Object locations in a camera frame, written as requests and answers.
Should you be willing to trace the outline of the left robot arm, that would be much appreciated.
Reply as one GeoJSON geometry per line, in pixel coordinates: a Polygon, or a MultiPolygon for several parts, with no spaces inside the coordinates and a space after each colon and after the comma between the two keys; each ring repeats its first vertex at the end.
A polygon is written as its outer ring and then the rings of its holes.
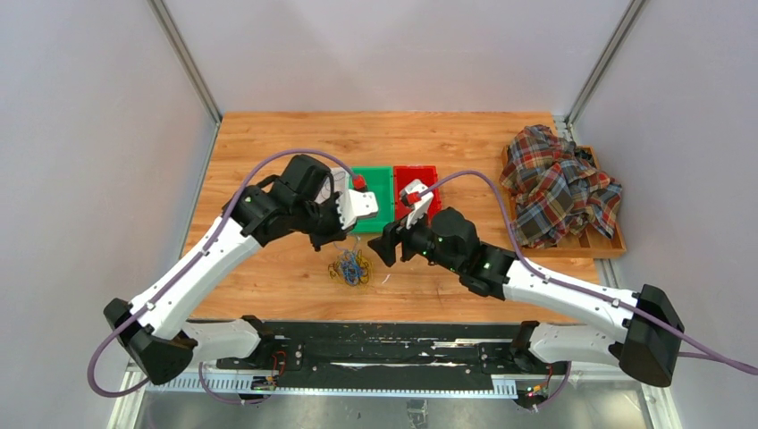
{"type": "Polygon", "coordinates": [[[253,316],[228,322],[192,323],[190,315],[238,265],[267,244],[294,232],[309,237],[314,250],[342,241],[358,219],[377,212],[364,178],[344,170],[352,186],[336,189],[323,152],[290,150],[280,174],[253,184],[245,178],[203,239],[147,290],[104,310],[119,341],[155,385],[186,369],[223,358],[241,358],[253,369],[267,367],[274,345],[253,316]]]}

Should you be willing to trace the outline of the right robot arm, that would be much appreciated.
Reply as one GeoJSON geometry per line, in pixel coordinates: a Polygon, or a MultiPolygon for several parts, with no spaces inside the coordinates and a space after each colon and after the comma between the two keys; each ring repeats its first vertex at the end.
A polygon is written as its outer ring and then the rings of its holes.
{"type": "Polygon", "coordinates": [[[510,349],[513,365],[522,372],[532,373],[544,363],[585,362],[616,366],[656,387],[672,383],[682,340],[648,318],[676,332],[684,325],[656,286],[613,289],[529,265],[514,252],[480,240],[475,225],[453,208],[413,224],[389,223],[368,246],[387,266],[421,256],[456,274],[478,296],[526,302],[576,320],[574,325],[522,323],[510,349]]]}

